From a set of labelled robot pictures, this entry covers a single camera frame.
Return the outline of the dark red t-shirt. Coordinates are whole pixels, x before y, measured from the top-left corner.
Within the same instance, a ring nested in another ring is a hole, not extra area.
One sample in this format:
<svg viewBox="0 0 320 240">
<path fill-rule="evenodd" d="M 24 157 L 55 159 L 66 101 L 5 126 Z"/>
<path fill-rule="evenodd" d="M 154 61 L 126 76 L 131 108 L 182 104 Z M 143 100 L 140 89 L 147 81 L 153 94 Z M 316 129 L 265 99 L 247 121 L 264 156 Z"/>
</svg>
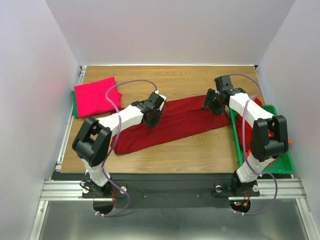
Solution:
<svg viewBox="0 0 320 240">
<path fill-rule="evenodd" d="M 214 115 L 209 109 L 202 108 L 205 97 L 198 95 L 168 101 L 156 127 L 141 123 L 121 131 L 113 149 L 114 153 L 131 154 L 230 125 L 231 121 L 226 112 Z"/>
</svg>

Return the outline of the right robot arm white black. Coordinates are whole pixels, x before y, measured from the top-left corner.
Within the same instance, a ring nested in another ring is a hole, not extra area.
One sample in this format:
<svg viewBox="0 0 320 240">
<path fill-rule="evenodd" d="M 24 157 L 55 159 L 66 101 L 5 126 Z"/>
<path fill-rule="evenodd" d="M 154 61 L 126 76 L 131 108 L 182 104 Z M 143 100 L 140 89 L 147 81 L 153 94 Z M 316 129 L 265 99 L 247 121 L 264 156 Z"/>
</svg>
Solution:
<svg viewBox="0 0 320 240">
<path fill-rule="evenodd" d="M 231 192 L 242 195 L 253 189 L 258 177 L 268 164 L 286 154 L 289 149 L 287 120 L 274 115 L 255 103 L 245 90 L 235 88 L 230 75 L 214 80 L 215 89 L 208 89 L 202 108 L 222 115 L 225 108 L 242 117 L 242 128 L 252 128 L 249 153 L 244 153 L 244 163 L 232 175 Z"/>
</svg>

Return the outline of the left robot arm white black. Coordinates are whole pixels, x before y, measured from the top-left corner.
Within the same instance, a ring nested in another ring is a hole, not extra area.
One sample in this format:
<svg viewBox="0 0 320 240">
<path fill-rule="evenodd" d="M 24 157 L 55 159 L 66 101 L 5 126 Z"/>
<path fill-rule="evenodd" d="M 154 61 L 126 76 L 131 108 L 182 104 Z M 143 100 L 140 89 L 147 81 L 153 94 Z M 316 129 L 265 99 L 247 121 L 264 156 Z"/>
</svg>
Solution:
<svg viewBox="0 0 320 240">
<path fill-rule="evenodd" d="M 155 128 L 166 100 L 167 97 L 156 90 L 148 99 L 135 101 L 107 117 L 88 117 L 84 120 L 72 143 L 72 149 L 89 173 L 91 184 L 86 188 L 87 191 L 93 191 L 100 197 L 111 194 L 111 177 L 105 164 L 110 155 L 111 140 L 118 139 L 122 131 L 141 123 Z"/>
</svg>

